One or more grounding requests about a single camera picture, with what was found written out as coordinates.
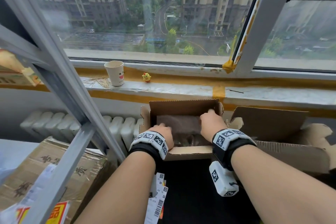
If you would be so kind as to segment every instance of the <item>white paper cup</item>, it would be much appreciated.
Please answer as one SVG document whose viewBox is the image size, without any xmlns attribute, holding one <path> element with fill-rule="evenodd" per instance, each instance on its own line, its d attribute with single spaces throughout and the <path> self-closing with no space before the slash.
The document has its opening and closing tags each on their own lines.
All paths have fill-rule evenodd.
<svg viewBox="0 0 336 224">
<path fill-rule="evenodd" d="M 105 63 L 104 66 L 112 86 L 122 86 L 124 84 L 124 62 L 114 60 Z"/>
</svg>

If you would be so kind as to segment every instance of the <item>barcode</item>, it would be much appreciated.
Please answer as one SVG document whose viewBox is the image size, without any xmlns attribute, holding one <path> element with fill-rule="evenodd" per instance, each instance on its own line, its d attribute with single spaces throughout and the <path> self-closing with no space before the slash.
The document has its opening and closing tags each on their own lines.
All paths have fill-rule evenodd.
<svg viewBox="0 0 336 224">
<path fill-rule="evenodd" d="M 162 200 L 159 200 L 159 202 L 158 202 L 158 204 L 157 204 L 157 208 L 156 208 L 155 213 L 154 213 L 154 215 L 155 215 L 156 217 L 158 217 L 158 216 L 160 215 L 162 206 L 163 206 L 163 201 L 162 201 Z"/>
</svg>

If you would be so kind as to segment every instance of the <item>building rooftop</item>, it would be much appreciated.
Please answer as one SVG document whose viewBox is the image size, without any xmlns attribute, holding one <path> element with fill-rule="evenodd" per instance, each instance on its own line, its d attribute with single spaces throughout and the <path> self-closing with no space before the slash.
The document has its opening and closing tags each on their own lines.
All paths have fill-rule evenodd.
<svg viewBox="0 0 336 224">
<path fill-rule="evenodd" d="M 140 45 L 144 34 L 118 34 L 118 33 L 75 33 L 64 39 L 64 43 L 83 44 L 132 44 Z"/>
</svg>

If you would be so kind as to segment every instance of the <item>yellow chick figurine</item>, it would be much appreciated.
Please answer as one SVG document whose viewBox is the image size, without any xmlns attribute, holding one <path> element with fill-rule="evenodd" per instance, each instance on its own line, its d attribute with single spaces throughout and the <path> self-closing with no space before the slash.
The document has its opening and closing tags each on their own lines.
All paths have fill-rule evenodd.
<svg viewBox="0 0 336 224">
<path fill-rule="evenodd" d="M 151 76 L 149 75 L 149 73 L 144 73 L 142 75 L 142 78 L 145 82 L 151 82 Z"/>
</svg>

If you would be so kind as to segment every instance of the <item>plastic bag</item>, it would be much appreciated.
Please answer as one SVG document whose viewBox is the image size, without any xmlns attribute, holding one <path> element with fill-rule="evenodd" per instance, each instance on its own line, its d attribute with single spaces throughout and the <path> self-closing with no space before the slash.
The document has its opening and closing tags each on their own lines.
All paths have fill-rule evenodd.
<svg viewBox="0 0 336 224">
<path fill-rule="evenodd" d="M 201 135 L 199 116 L 158 115 L 157 125 L 161 123 L 172 128 L 175 147 L 211 145 L 211 143 Z"/>
</svg>

